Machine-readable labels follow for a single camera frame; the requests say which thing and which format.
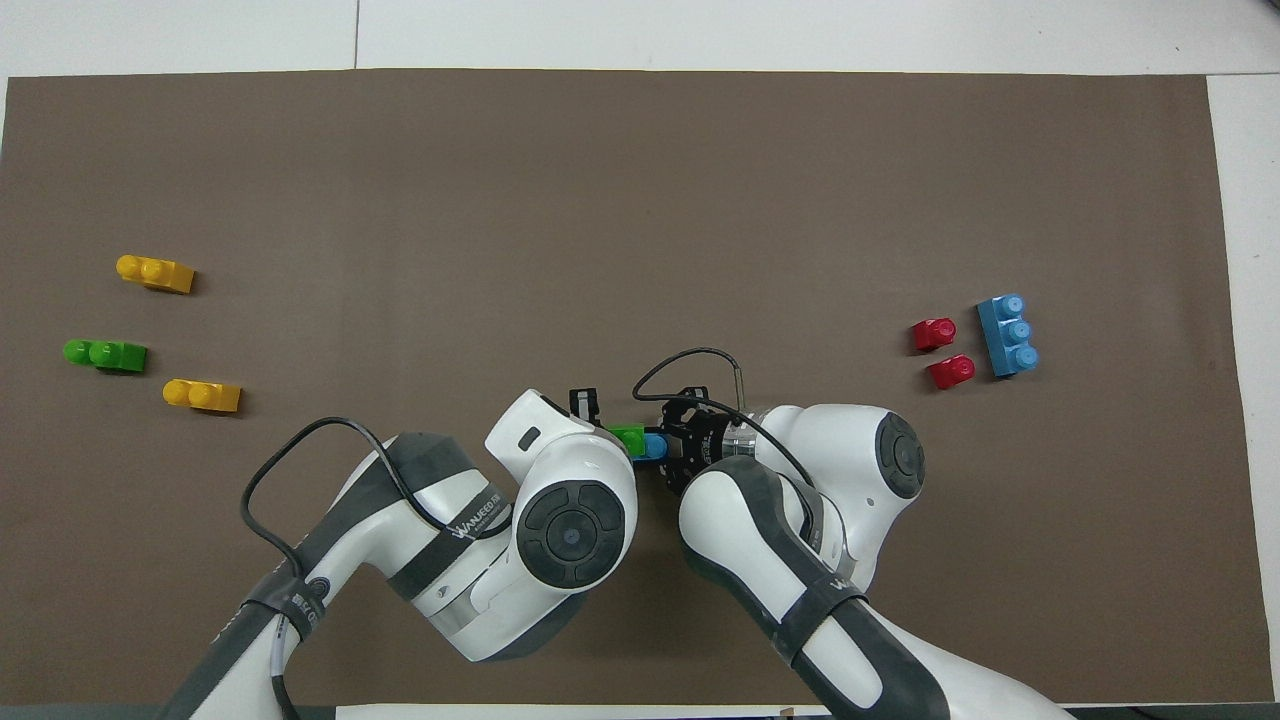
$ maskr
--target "building block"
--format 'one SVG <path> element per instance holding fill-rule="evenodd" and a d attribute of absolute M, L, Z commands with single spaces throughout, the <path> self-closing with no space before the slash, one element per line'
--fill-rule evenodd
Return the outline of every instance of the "building block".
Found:
<path fill-rule="evenodd" d="M 973 360 L 964 354 L 929 365 L 929 374 L 933 375 L 933 384 L 938 386 L 938 389 L 955 387 L 972 378 L 975 372 Z"/>
<path fill-rule="evenodd" d="M 951 322 L 951 318 L 920 320 L 911 327 L 911 334 L 915 337 L 916 350 L 932 352 L 955 341 L 956 324 Z"/>
<path fill-rule="evenodd" d="M 632 462 L 662 460 L 667 456 L 667 438 L 659 433 L 648 433 L 641 424 L 609 425 L 604 428 L 622 441 Z"/>
<path fill-rule="evenodd" d="M 63 346 L 63 357 L 76 365 L 93 365 L 100 370 L 141 373 L 147 363 L 147 348 L 128 342 L 70 340 Z"/>
<path fill-rule="evenodd" d="M 164 384 L 164 401 L 179 407 L 234 413 L 239 407 L 239 386 L 172 379 Z"/>
<path fill-rule="evenodd" d="M 639 457 L 644 455 L 644 425 L 643 424 L 630 424 L 630 425 L 609 425 L 604 428 L 613 433 L 613 436 L 622 441 L 622 446 L 627 448 L 627 455 L 631 457 Z"/>
<path fill-rule="evenodd" d="M 659 433 L 645 433 L 644 434 L 644 455 L 640 457 L 632 457 L 635 462 L 643 460 L 662 460 L 667 456 L 667 438 L 662 437 Z"/>
<path fill-rule="evenodd" d="M 180 263 L 141 255 L 120 255 L 115 261 L 115 272 L 120 274 L 120 279 L 182 295 L 191 292 L 191 281 L 196 277 L 196 270 Z"/>
<path fill-rule="evenodd" d="M 1039 352 L 1032 347 L 1032 324 L 1023 319 L 1023 297 L 1001 295 L 978 304 L 982 334 L 987 337 L 987 354 L 997 378 L 1005 378 L 1039 364 Z"/>

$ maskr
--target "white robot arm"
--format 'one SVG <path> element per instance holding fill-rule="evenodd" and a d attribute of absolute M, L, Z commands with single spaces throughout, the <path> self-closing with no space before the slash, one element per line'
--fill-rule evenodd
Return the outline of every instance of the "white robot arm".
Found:
<path fill-rule="evenodd" d="M 447 436 L 384 443 L 419 510 L 370 454 L 296 547 L 302 571 L 282 562 L 259 583 L 157 717 L 283 717 L 288 656 L 365 562 L 468 660 L 518 657 L 550 639 L 631 543 L 631 464 L 612 436 L 535 391 L 485 447 L 521 486 L 515 509 Z"/>
<path fill-rule="evenodd" d="M 681 498 L 686 557 L 730 589 L 836 717 L 1070 719 L 1032 688 L 909 634 L 868 605 L 863 591 L 884 536 L 924 480 L 924 452 L 905 420 L 859 405 L 780 406 L 753 419 L 813 484 L 751 428 L 691 423 L 721 429 L 705 430 L 694 445 L 707 452 L 685 452 L 677 466 L 687 473 L 710 461 Z M 687 446 L 687 425 L 682 434 L 675 439 Z"/>

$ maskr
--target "brown mat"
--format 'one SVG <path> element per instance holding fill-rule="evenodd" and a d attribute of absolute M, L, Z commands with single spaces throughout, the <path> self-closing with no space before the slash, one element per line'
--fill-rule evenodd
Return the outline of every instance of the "brown mat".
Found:
<path fill-rule="evenodd" d="M 929 456 L 872 598 L 1059 701 L 1270 700 L 1203 78 L 375 70 L 10 82 L 0 164 L 0 700 L 159 702 L 276 562 L 236 503 L 328 414 L 483 438 L 532 386 L 735 352 L 755 405 L 892 407 Z M 198 270 L 122 282 L 122 252 Z M 993 382 L 974 302 L 1021 292 L 1042 366 Z M 979 366 L 940 393 L 908 328 Z M 60 356 L 151 348 L 143 377 Z M 243 411 L 166 406 L 168 378 Z M 727 373 L 694 360 L 658 387 Z M 297 538 L 364 455 L 303 446 Z M 621 570 L 541 653 L 471 666 L 362 571 L 302 703 L 810 702 L 678 555 L 641 477 Z"/>

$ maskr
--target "wire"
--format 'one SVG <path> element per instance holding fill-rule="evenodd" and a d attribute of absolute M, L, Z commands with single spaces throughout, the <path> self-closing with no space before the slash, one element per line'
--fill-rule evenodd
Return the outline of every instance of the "wire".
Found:
<path fill-rule="evenodd" d="M 280 706 L 284 720 L 301 720 L 289 700 L 289 691 L 284 689 L 284 629 L 288 625 L 288 618 L 282 612 L 275 625 L 275 638 L 271 639 L 271 692 L 275 693 L 275 705 Z"/>
<path fill-rule="evenodd" d="M 663 368 L 671 365 L 672 363 L 680 360 L 681 357 L 687 357 L 690 355 L 718 355 L 719 357 L 728 360 L 728 364 L 733 368 L 733 382 L 737 389 L 739 409 L 730 407 L 728 405 L 724 405 L 723 402 L 717 402 L 709 397 L 694 397 L 691 395 L 643 395 L 640 392 L 640 388 L 644 387 L 644 384 L 648 383 L 654 375 L 657 375 Z M 804 465 L 801 465 L 800 461 L 796 460 L 796 456 L 791 455 L 791 451 L 787 450 L 785 445 L 778 442 L 778 438 L 773 437 L 773 433 L 765 430 L 763 427 L 760 427 L 759 423 L 756 423 L 755 420 L 753 420 L 746 415 L 745 413 L 746 409 L 742 407 L 742 395 L 744 393 L 742 393 L 741 365 L 737 364 L 737 360 L 735 360 L 732 355 L 724 352 L 718 347 L 690 347 L 689 350 L 681 350 L 680 352 L 654 365 L 648 373 L 644 374 L 644 377 L 636 380 L 635 386 L 631 387 L 631 397 L 634 397 L 635 400 L 645 402 L 676 400 L 681 402 L 705 405 L 708 407 L 714 407 L 722 413 L 728 413 L 731 418 L 737 420 L 737 423 L 735 424 L 745 423 L 751 429 L 760 433 L 760 437 L 773 443 L 773 447 L 778 448 L 778 452 L 781 452 L 782 456 L 787 459 L 787 462 L 791 462 L 791 466 L 800 473 L 800 477 L 804 478 L 804 482 L 808 483 L 809 487 L 813 487 L 813 478 L 809 477 L 809 471 L 804 469 Z"/>
<path fill-rule="evenodd" d="M 413 512 L 416 512 L 419 518 L 426 521 L 428 525 L 435 528 L 438 532 L 444 532 L 445 529 L 448 529 L 443 521 L 431 515 L 426 510 L 426 507 L 422 507 L 422 503 L 417 501 L 417 498 L 413 496 L 413 492 L 408 489 L 408 486 L 404 484 L 404 478 L 402 478 L 399 470 L 396 469 L 396 464 L 392 462 L 390 457 L 387 456 L 387 448 L 383 447 L 383 443 L 379 442 L 376 437 L 374 437 L 374 433 L 369 432 L 369 428 L 348 418 L 321 418 L 298 430 L 297 434 L 289 438 L 289 442 L 284 443 L 280 447 L 280 450 L 276 450 L 275 455 L 271 455 L 271 457 L 269 457 L 268 461 L 264 462 L 261 468 L 259 468 L 257 473 L 253 473 L 253 477 L 250 479 L 248 486 L 244 487 L 244 493 L 241 496 L 241 519 L 244 520 L 244 524 L 248 525 L 248 529 L 253 530 L 253 533 L 257 537 L 271 543 L 273 546 L 275 546 L 276 550 L 280 551 L 282 555 L 284 555 L 285 560 L 289 561 L 289 568 L 293 571 L 293 577 L 300 579 L 306 578 L 306 570 L 302 566 L 302 559 L 298 557 L 297 551 L 294 551 L 293 547 L 289 546 L 289 543 L 280 539 L 280 537 L 273 533 L 271 530 L 268 530 L 265 527 L 262 527 L 261 523 L 257 521 L 256 518 L 253 518 L 253 514 L 248 509 L 248 503 L 250 500 L 253 497 L 253 491 L 257 489 L 259 483 L 261 483 L 262 478 L 265 478 L 266 474 L 270 473 L 273 468 L 275 468 L 275 464 L 279 462 L 280 459 L 283 459 L 285 455 L 288 455 L 289 451 L 293 450 L 294 446 L 302 442 L 307 436 L 326 425 L 346 425 L 360 433 L 369 442 L 370 447 L 374 448 L 374 452 L 378 455 L 378 459 L 381 461 L 383 466 L 387 468 L 387 474 L 390 477 L 392 483 L 396 486 L 396 489 L 399 491 L 401 497 L 404 498 L 404 501 L 408 502 L 410 507 L 413 509 Z M 500 533 L 502 530 L 507 529 L 509 524 L 511 524 L 511 516 L 508 516 L 503 523 L 499 523 L 481 532 L 475 537 L 475 539 L 492 538 L 498 533 Z"/>
<path fill-rule="evenodd" d="M 406 502 L 408 502 L 408 506 L 413 509 L 413 512 L 416 512 L 419 518 L 426 521 L 426 524 L 435 528 L 438 532 L 443 533 L 444 530 L 448 529 L 448 527 L 444 523 L 442 523 L 439 519 L 431 515 L 426 510 L 426 507 L 422 507 L 422 505 L 417 501 L 417 498 L 413 496 L 413 492 L 408 489 L 407 484 L 404 484 L 404 478 L 402 478 L 399 470 L 396 469 L 396 464 L 392 462 L 392 459 L 387 455 L 387 448 L 383 447 L 383 443 L 379 442 L 376 437 L 374 437 L 374 433 L 369 432 L 369 428 L 361 425 L 360 423 L 349 418 L 335 418 L 335 416 L 320 418 L 319 420 L 298 430 L 297 434 L 289 438 L 289 442 L 284 443 L 279 450 L 276 450 L 275 454 L 271 455 L 271 457 L 269 457 L 266 462 L 264 462 L 262 466 L 257 469 L 257 473 L 253 473 L 253 477 L 250 478 L 248 484 L 244 487 L 244 493 L 241 495 L 241 519 L 244 520 L 244 524 L 248 525 L 248 529 L 253 530 L 253 534 L 271 543 L 275 547 L 275 550 L 279 550 L 280 553 L 284 555 L 284 559 L 289 562 L 289 571 L 293 574 L 294 578 L 305 580 L 307 577 L 307 570 L 303 568 L 302 559 L 298 556 L 297 550 L 291 547 L 289 543 L 284 542 L 283 539 L 280 539 L 279 536 L 276 536 L 271 530 L 266 529 L 261 523 L 259 523 L 257 519 L 253 518 L 253 514 L 250 511 L 248 503 L 250 500 L 252 500 L 253 491 L 257 489 L 259 483 L 261 483 L 262 478 L 265 478 L 266 474 L 270 473 L 273 468 L 275 468 L 275 464 L 279 462 L 280 459 L 283 459 L 285 455 L 288 455 L 289 451 L 293 450 L 307 436 L 326 425 L 346 425 L 360 433 L 365 438 L 365 441 L 367 441 L 369 445 L 374 448 L 374 452 L 378 455 L 378 460 L 380 460 L 383 466 L 387 468 L 387 474 L 390 477 L 392 483 L 396 486 L 396 489 L 398 489 L 401 497 Z M 476 534 L 472 539 L 492 538 L 498 533 L 506 530 L 509 525 L 511 525 L 511 515 L 507 515 L 506 520 Z M 275 630 L 275 638 L 271 641 L 271 667 L 270 667 L 271 691 L 275 693 L 275 702 L 276 705 L 280 706 L 280 712 L 284 715 L 284 720 L 300 720 L 298 712 L 293 707 L 293 701 L 289 700 L 289 693 L 288 691 L 284 689 L 285 626 L 287 626 L 287 618 L 284 616 L 284 614 L 280 614 L 280 620 Z"/>

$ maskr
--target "green block held by gripper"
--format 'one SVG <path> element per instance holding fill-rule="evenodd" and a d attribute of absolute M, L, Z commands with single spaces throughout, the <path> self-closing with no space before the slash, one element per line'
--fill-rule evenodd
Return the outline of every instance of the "green block held by gripper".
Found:
<path fill-rule="evenodd" d="M 141 373 L 147 364 L 147 348 L 128 342 L 72 340 L 63 346 L 63 357 L 77 365 L 93 365 L 100 370 Z"/>
<path fill-rule="evenodd" d="M 609 425 L 604 428 L 613 433 L 614 437 L 622 441 L 623 447 L 627 448 L 627 455 L 631 457 L 640 457 L 644 455 L 644 425 Z"/>

